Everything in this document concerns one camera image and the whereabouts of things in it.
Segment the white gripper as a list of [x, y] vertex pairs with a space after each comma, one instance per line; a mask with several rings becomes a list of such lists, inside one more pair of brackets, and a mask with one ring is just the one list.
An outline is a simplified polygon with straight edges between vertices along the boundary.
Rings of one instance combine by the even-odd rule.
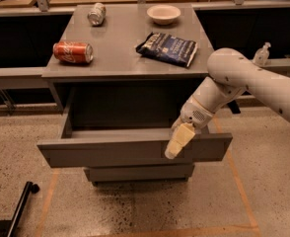
[[172, 125], [173, 134], [165, 150], [168, 159], [176, 158], [195, 137], [195, 129], [203, 129], [214, 114], [206, 110], [193, 97], [182, 106], [179, 117]]

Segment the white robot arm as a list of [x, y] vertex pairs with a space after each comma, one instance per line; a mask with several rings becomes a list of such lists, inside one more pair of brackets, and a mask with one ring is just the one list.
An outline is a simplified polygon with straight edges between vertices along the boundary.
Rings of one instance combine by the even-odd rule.
[[165, 155], [176, 158], [224, 105], [245, 92], [290, 122], [290, 78], [265, 70], [231, 48], [214, 51], [207, 60], [208, 76], [181, 108], [172, 126]]

